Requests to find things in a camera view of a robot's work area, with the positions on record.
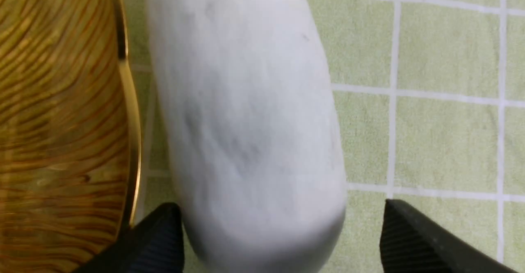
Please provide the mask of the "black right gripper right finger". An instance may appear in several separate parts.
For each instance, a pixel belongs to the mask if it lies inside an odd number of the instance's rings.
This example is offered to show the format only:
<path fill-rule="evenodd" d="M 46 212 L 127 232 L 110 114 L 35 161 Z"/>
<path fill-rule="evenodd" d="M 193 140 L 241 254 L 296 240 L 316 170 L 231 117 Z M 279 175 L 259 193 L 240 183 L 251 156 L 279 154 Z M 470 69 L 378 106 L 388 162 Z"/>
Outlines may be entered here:
<path fill-rule="evenodd" d="M 386 273 L 512 273 L 400 199 L 386 199 L 379 253 Z"/>

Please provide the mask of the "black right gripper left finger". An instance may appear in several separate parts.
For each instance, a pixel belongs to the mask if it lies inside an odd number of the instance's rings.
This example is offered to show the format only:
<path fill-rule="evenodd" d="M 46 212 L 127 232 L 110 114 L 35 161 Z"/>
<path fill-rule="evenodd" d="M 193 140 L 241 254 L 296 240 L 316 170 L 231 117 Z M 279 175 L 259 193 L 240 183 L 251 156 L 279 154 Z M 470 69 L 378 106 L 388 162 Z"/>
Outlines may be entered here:
<path fill-rule="evenodd" d="M 182 273 L 185 250 L 179 206 L 165 202 L 75 273 Z"/>

